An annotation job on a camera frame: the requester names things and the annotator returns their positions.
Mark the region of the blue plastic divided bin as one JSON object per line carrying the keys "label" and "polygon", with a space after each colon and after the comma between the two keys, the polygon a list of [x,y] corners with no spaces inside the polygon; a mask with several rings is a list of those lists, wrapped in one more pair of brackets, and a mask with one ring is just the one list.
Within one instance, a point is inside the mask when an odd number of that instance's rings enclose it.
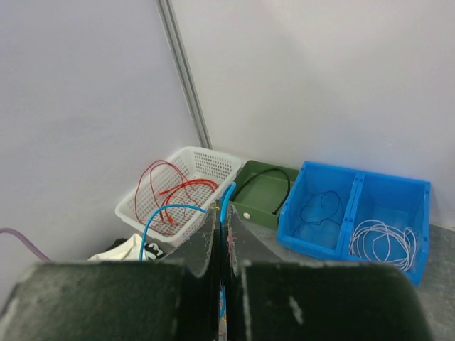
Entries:
{"label": "blue plastic divided bin", "polygon": [[306,161],[281,209],[277,241],[317,259],[390,264],[418,286],[430,194],[427,181]]}

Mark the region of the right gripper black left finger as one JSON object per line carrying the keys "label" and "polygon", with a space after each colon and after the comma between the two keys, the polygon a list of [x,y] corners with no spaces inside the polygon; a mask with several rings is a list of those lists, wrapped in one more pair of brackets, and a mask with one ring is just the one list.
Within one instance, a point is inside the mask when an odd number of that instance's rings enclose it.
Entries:
{"label": "right gripper black left finger", "polygon": [[36,264],[1,311],[1,339],[216,340],[219,241],[211,209],[158,261]]}

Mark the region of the white left perforated basket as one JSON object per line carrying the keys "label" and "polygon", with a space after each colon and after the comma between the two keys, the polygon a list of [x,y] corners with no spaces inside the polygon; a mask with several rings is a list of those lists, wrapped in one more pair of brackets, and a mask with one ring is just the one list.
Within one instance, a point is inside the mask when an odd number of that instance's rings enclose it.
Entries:
{"label": "white left perforated basket", "polygon": [[[114,213],[142,234],[149,218],[165,205],[192,205],[206,210],[221,198],[241,165],[238,157],[227,153],[194,146],[181,148],[166,160],[152,162]],[[173,206],[153,219],[147,236],[177,247],[202,219],[202,212]]]}

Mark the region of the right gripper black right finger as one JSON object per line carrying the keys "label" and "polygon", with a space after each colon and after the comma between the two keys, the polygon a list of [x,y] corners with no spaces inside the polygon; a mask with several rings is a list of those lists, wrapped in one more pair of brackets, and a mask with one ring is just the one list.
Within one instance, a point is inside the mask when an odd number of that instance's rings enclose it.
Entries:
{"label": "right gripper black right finger", "polygon": [[417,293],[392,266],[284,261],[225,216],[229,340],[432,340]]}

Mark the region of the green plastic box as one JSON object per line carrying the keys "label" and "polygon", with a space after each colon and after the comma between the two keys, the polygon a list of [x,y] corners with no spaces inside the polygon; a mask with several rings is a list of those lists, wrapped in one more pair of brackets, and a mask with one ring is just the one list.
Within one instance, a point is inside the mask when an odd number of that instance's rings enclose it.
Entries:
{"label": "green plastic box", "polygon": [[277,231],[280,210],[298,174],[297,169],[248,160],[237,174],[230,202],[243,219]]}

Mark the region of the white cloth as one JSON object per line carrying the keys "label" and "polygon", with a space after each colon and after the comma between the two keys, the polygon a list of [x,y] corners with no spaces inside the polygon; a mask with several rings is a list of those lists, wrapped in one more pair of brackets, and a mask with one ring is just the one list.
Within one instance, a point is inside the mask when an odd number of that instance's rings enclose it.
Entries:
{"label": "white cloth", "polygon": [[88,261],[156,261],[165,253],[157,243],[145,243],[141,248],[142,237],[133,234],[130,238],[116,239],[107,250],[90,257]]}

